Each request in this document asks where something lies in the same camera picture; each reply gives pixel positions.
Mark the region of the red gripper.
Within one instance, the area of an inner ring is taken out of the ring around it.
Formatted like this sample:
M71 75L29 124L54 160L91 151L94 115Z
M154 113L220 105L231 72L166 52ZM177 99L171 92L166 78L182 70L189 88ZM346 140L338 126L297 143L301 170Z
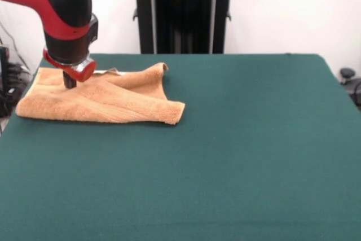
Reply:
M89 55L78 64L61 64L49 55L47 48L44 48L43 58L54 67L63 71L64 86L67 89L75 88L77 82L85 82L88 80L96 68L96 62L90 58Z

